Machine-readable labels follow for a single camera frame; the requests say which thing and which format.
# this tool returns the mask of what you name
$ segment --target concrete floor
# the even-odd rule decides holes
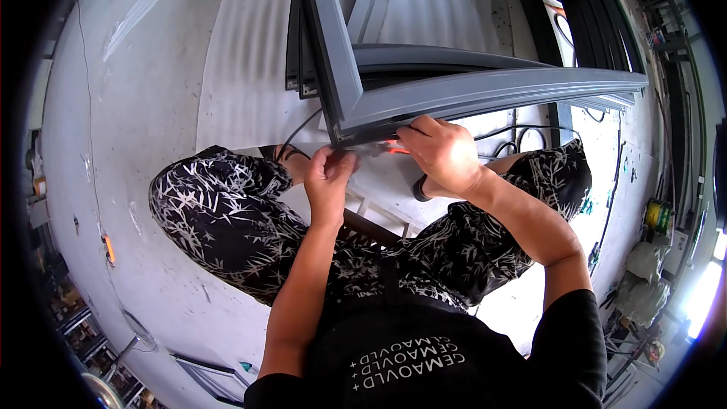
[[[199,117],[200,98],[223,0],[159,0],[103,61],[111,35],[137,1],[79,0],[88,85],[78,7],[58,42],[43,126],[53,239],[114,349],[132,338],[123,309],[159,341],[156,350],[133,351],[127,364],[160,401],[170,407],[222,407],[169,354],[231,368],[241,361],[259,365],[269,309],[207,274],[168,240],[150,216],[147,191],[161,168],[195,153],[200,136],[210,135],[209,128],[198,129],[206,123]],[[654,152],[652,106],[644,101],[622,119],[622,135],[648,153]],[[574,109],[574,126],[582,131],[601,197],[612,186],[618,144],[617,116],[607,117],[597,125]],[[253,127],[242,125],[239,132]],[[94,168],[87,169],[91,160]],[[618,208],[623,215],[641,212],[633,203]],[[604,218],[601,210],[577,219],[574,228],[586,251],[593,237],[600,238]],[[100,232],[113,241],[114,268],[106,263]],[[599,298],[620,265],[615,259],[608,271],[597,270]],[[540,318],[541,273],[535,267],[495,291],[477,313],[522,351],[529,350]]]

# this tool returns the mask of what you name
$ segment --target glass pane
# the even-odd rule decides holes
[[[717,292],[721,275],[722,266],[710,261],[707,268],[704,269],[702,277],[699,278],[694,292],[691,293],[689,305],[687,305],[686,317],[691,320],[689,336],[692,338],[696,338],[702,330],[707,314],[710,312],[715,292]]]
[[[727,248],[727,234],[720,232],[717,237],[717,244],[715,245],[714,257],[722,260],[725,258],[725,249]]]

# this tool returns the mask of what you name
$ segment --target black and white pants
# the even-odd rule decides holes
[[[581,142],[528,153],[504,174],[570,221],[591,187]],[[272,305],[307,230],[277,201],[292,179],[274,161],[235,155],[213,146],[176,162],[155,177],[149,207],[161,229],[203,269]],[[399,287],[459,309],[532,266],[513,236],[491,215],[466,203],[416,238],[384,251],[336,241],[327,301],[378,295],[379,262],[394,257]]]

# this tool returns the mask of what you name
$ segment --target window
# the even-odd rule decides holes
[[[721,276],[722,266],[714,261],[710,261],[707,268],[704,269],[702,277],[699,278],[694,292],[691,293],[686,309],[686,317],[691,320],[688,333],[692,338],[699,336],[699,332],[702,331],[702,326],[712,307],[712,301],[717,292],[717,286],[719,286]]]

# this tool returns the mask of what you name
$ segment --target corrugated sheet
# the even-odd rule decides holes
[[[340,0],[344,17],[355,1]],[[289,6],[290,0],[223,0],[204,69],[198,150],[280,143],[320,107],[284,90]],[[378,41],[535,58],[518,0],[390,0]],[[315,121],[296,138],[327,140]]]

